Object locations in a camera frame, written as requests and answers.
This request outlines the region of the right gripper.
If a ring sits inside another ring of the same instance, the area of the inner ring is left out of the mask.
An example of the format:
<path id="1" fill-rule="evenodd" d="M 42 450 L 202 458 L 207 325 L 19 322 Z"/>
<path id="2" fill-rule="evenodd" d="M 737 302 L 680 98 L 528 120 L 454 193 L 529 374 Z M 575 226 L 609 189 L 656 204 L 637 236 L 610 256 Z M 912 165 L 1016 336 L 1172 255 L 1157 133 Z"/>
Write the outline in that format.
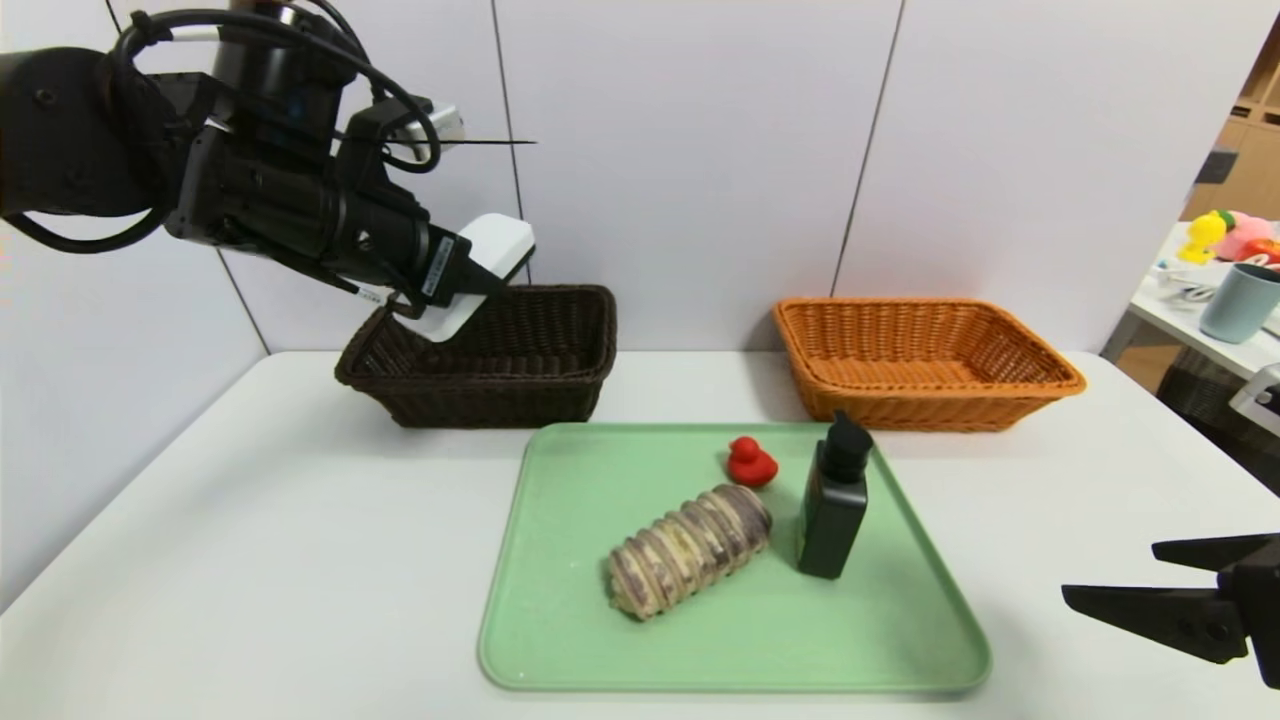
<path id="1" fill-rule="evenodd" d="M 1279 533 L 1153 543 L 1162 562 L 1234 566 L 1234 602 L 1212 589 L 1064 585 L 1075 612 L 1212 664 L 1244 659 L 1252 641 L 1263 683 L 1279 689 Z"/>

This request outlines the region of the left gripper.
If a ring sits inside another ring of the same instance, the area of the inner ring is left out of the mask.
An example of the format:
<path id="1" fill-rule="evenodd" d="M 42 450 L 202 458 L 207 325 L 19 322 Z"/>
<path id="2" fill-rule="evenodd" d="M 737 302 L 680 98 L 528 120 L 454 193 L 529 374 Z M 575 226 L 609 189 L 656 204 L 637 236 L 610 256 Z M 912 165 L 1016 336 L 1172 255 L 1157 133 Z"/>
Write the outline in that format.
<path id="1" fill-rule="evenodd" d="M 394 307 L 444 307 L 457 292 L 503 293 L 513 277 L 465 264 L 468 241 L 431 223 L 412 193 L 380 184 L 338 195 L 332 270 L 346 281 L 390 292 Z"/>

